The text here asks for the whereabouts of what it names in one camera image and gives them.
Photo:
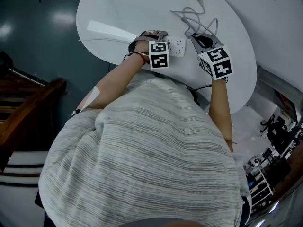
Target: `floor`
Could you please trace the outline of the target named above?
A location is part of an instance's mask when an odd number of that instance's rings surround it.
[[[79,1],[0,0],[0,51],[24,72],[46,81],[62,77],[68,82],[69,93],[58,106],[59,128],[109,66],[78,42]]]

